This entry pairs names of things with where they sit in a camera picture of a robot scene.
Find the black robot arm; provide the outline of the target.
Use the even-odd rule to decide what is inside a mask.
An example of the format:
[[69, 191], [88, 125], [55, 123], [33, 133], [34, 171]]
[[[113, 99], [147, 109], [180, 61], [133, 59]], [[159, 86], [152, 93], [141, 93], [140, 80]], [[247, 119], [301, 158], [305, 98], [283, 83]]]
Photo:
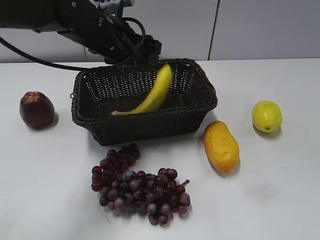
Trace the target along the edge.
[[157, 64], [162, 44], [135, 18], [133, 0], [2, 0], [0, 27], [56, 32], [104, 57], [109, 65]]

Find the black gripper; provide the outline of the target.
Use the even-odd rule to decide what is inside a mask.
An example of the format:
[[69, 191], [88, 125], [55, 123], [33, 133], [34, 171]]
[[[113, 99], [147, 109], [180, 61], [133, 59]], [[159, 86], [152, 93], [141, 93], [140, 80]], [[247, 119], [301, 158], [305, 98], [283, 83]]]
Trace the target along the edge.
[[94, 55], [104, 57], [109, 65], [156, 65], [162, 51], [162, 43], [146, 34], [143, 24], [133, 17], [106, 15], [99, 18], [97, 27], [102, 36], [98, 43], [88, 47]]

